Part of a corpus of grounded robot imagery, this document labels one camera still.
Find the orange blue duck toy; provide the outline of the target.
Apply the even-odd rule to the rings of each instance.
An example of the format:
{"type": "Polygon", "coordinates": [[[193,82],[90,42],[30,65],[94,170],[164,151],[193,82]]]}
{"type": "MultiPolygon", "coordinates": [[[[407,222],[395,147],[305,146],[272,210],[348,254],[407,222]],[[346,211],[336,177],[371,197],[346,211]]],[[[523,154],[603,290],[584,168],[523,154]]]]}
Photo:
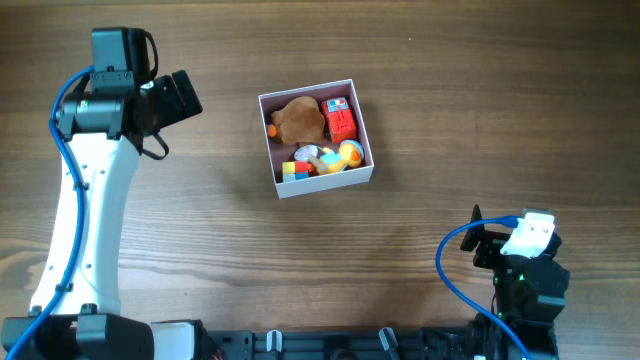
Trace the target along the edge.
{"type": "Polygon", "coordinates": [[[340,143],[337,152],[324,147],[319,154],[310,154],[307,159],[319,175],[339,173],[347,168],[357,168],[364,161],[363,146],[355,140],[344,140],[340,143]]]}

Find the colourful puzzle cube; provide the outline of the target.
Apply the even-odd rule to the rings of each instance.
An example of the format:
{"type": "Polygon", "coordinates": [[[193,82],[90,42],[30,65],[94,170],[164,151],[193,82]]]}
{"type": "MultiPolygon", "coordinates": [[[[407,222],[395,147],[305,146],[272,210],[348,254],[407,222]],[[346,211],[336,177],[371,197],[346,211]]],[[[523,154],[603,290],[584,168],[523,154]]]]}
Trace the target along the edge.
{"type": "Polygon", "coordinates": [[[309,163],[306,161],[286,161],[282,163],[282,182],[293,182],[309,177],[309,163]]]}

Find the brown plush bear toy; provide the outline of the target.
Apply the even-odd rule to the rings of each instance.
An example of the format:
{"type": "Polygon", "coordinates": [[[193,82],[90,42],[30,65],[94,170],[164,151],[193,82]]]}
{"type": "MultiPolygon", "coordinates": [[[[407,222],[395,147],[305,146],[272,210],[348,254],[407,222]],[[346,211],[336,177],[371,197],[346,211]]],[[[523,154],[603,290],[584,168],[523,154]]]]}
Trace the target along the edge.
{"type": "Polygon", "coordinates": [[[284,145],[319,142],[325,138],[325,124],[325,117],[314,98],[297,97],[271,114],[267,136],[284,145]]]}

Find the red toy car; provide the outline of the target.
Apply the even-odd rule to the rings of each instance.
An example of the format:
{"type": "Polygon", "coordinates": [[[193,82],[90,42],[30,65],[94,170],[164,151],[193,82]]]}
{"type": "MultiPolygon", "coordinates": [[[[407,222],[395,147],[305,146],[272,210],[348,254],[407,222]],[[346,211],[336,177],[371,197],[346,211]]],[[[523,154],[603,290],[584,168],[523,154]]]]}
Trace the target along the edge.
{"type": "Polygon", "coordinates": [[[332,143],[357,139],[356,122],[345,97],[325,100],[321,107],[326,119],[328,138],[332,143]]]}

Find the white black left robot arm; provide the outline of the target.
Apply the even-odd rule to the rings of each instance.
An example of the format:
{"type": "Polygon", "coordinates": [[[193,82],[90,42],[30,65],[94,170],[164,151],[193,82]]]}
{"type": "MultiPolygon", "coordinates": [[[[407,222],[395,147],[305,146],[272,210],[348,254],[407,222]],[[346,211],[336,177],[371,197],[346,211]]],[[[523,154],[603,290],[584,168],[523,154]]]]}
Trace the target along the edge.
{"type": "Polygon", "coordinates": [[[28,314],[9,317],[11,359],[201,359],[211,348],[197,321],[147,324],[121,313],[118,261],[126,198],[143,142],[198,115],[188,75],[158,72],[152,35],[96,28],[92,64],[52,106],[61,190],[46,267],[28,314]]]}

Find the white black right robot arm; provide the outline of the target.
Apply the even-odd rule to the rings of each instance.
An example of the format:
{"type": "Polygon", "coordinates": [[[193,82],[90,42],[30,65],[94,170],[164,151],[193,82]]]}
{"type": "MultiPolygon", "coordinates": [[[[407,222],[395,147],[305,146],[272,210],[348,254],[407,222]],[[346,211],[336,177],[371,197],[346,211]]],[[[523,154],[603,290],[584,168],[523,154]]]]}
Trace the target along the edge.
{"type": "Polygon", "coordinates": [[[493,272],[495,310],[534,359],[557,359],[554,320],[566,306],[570,272],[554,260],[561,238],[555,217],[525,209],[510,234],[478,225],[460,249],[474,252],[473,265],[493,272]]]}

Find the white box pink interior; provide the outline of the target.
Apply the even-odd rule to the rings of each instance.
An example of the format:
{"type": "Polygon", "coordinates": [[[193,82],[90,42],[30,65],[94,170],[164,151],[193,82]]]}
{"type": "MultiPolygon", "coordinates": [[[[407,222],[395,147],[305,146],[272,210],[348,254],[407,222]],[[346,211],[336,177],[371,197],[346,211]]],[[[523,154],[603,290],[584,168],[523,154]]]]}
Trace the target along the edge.
{"type": "Polygon", "coordinates": [[[355,84],[352,79],[344,79],[302,88],[261,94],[258,97],[258,100],[271,164],[271,175],[277,195],[280,199],[348,185],[366,183],[370,180],[375,162],[355,84]],[[315,175],[307,179],[295,180],[292,182],[284,182],[282,180],[281,165],[293,155],[294,149],[291,146],[276,144],[272,140],[268,139],[268,136],[266,135],[267,121],[270,119],[272,112],[281,110],[289,101],[299,96],[310,96],[318,101],[336,97],[346,98],[356,121],[356,128],[358,130],[357,141],[364,147],[363,165],[360,165],[356,169],[345,170],[338,174],[315,175]]]}

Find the white wooden rattle drum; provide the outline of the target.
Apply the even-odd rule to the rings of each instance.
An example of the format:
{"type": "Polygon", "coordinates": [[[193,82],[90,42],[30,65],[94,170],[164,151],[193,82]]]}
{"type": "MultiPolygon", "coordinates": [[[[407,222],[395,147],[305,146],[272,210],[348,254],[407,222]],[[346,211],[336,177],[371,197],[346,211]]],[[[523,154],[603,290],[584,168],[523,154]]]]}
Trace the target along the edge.
{"type": "Polygon", "coordinates": [[[328,171],[326,163],[322,160],[325,154],[326,152],[317,145],[305,145],[295,151],[293,159],[303,163],[309,174],[324,175],[328,171]]]}

